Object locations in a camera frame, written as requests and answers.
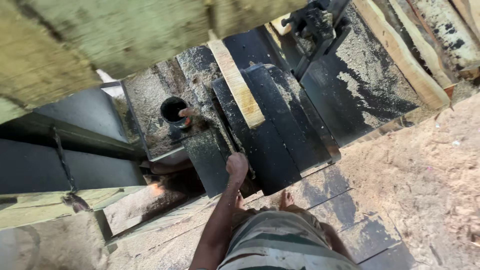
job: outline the hand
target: hand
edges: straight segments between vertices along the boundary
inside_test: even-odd
[[[242,153],[233,153],[228,157],[226,169],[231,180],[243,182],[248,171],[247,157]]]

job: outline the bare foot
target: bare foot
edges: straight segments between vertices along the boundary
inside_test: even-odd
[[[245,210],[245,207],[243,207],[243,197],[240,193],[240,191],[237,194],[237,201],[235,202],[235,208],[240,208]]]
[[[280,203],[280,210],[284,210],[292,204],[293,204],[292,194],[284,190],[282,192],[282,202]]]

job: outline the black cylindrical container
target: black cylindrical container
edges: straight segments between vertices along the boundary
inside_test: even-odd
[[[162,103],[162,106],[160,106],[160,115],[165,122],[177,128],[186,128],[192,123],[190,116],[179,116],[179,111],[186,108],[187,103],[183,99],[179,97],[169,97]]]

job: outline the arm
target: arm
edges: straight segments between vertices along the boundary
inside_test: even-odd
[[[235,201],[248,171],[247,158],[243,154],[233,153],[228,158],[227,171],[230,174],[227,188],[205,225],[189,270],[215,270],[227,252]]]
[[[329,224],[322,223],[322,222],[320,222],[320,227],[323,229],[323,231],[325,233],[326,240],[330,244],[330,246],[332,247],[332,250],[337,252],[337,253],[342,254],[347,259],[349,259],[353,262],[352,257],[350,257],[350,254],[348,253],[347,249],[343,245],[342,240],[336,234],[334,228],[332,226],[330,226]]]

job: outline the person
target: person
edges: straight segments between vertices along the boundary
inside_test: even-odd
[[[189,270],[355,270],[335,230],[296,206],[283,192],[280,211],[243,209],[239,189],[247,158],[227,160],[229,180],[204,231]]]

